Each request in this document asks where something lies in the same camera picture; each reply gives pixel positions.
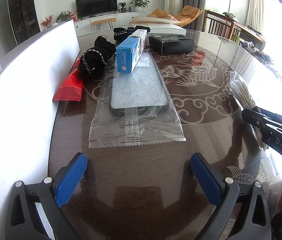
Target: black box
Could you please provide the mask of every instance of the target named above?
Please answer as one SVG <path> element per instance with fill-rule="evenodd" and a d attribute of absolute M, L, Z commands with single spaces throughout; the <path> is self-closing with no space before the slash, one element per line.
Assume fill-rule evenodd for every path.
<path fill-rule="evenodd" d="M 192 52 L 195 41 L 180 34 L 154 34 L 149 36 L 150 48 L 161 55 Z"/>

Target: white cabinet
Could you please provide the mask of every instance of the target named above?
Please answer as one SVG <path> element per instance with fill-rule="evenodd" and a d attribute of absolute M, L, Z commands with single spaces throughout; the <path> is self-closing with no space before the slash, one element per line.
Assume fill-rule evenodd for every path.
<path fill-rule="evenodd" d="M 97 32 L 97 26 L 96 25 L 91 26 L 91 23 L 95 21 L 101 21 L 101 20 L 106 20 L 106 19 L 111 19 L 111 18 L 117 19 L 116 22 L 112 23 L 113 28 L 120 27 L 120 26 L 127 28 L 129 25 L 129 22 L 136 16 L 146 16 L 146 12 L 116 13 L 116 14 L 102 15 L 102 16 L 97 16 L 97 17 L 81 20 L 81 21 L 74 23 L 75 32 L 77 36 Z M 110 29 L 110 26 L 108 23 L 103 23 L 101 24 L 101 29 Z"/>
<path fill-rule="evenodd" d="M 75 22 L 74 27 L 77 36 L 83 33 L 92 32 L 90 19 Z"/>
<path fill-rule="evenodd" d="M 119 25 L 120 26 L 128 26 L 129 22 L 131 22 L 131 20 L 134 17 L 137 16 L 145 16 L 146 17 L 146 13 L 122 13 L 119 14 Z"/>

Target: printed label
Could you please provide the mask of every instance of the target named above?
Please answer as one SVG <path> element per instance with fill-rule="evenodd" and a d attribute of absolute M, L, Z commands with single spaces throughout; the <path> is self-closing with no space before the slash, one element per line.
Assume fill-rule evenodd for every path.
<path fill-rule="evenodd" d="M 125 65 L 125 52 L 121 52 L 121 65 Z"/>
<path fill-rule="evenodd" d="M 150 62 L 148 57 L 140 57 L 136 64 L 136 67 L 150 67 Z"/>

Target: orange lounge chair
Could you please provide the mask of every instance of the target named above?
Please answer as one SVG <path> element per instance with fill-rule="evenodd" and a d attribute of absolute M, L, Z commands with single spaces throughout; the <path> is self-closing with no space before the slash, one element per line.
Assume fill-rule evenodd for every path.
<path fill-rule="evenodd" d="M 178 25 L 178 26 L 188 25 L 191 22 L 193 22 L 202 12 L 203 10 L 200 10 L 199 8 L 186 5 L 182 9 L 181 13 L 174 16 L 174 18 L 177 21 L 182 22 L 182 23 L 176 23 L 175 25 Z"/>
<path fill-rule="evenodd" d="M 153 13 L 149 14 L 148 17 L 161 18 L 161 19 L 167 19 L 167 20 L 176 20 L 173 18 L 171 14 L 166 13 L 165 11 L 161 9 L 156 9 Z"/>

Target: plastic bag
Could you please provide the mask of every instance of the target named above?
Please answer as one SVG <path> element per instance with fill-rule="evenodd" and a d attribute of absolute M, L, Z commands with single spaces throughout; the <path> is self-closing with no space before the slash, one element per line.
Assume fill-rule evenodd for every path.
<path fill-rule="evenodd" d="M 79 69 L 72 71 L 57 92 L 52 101 L 80 101 L 82 97 L 83 80 L 79 76 Z"/>
<path fill-rule="evenodd" d="M 252 108 L 256 107 L 253 97 L 249 93 L 249 90 L 247 88 L 247 84 L 245 83 L 244 79 L 240 76 L 239 73 L 235 71 L 231 72 L 229 87 L 230 87 L 231 94 L 234 96 L 239 106 L 241 106 L 242 110 L 244 108 L 251 110 Z M 260 132 L 260 129 L 255 126 L 252 126 L 252 128 L 253 128 L 255 139 L 258 142 L 259 148 L 265 151 L 267 146 L 261 140 L 262 133 Z"/>
<path fill-rule="evenodd" d="M 116 56 L 108 61 L 89 148 L 185 141 L 180 118 L 150 50 L 144 50 L 139 62 L 126 74 L 118 73 Z"/>

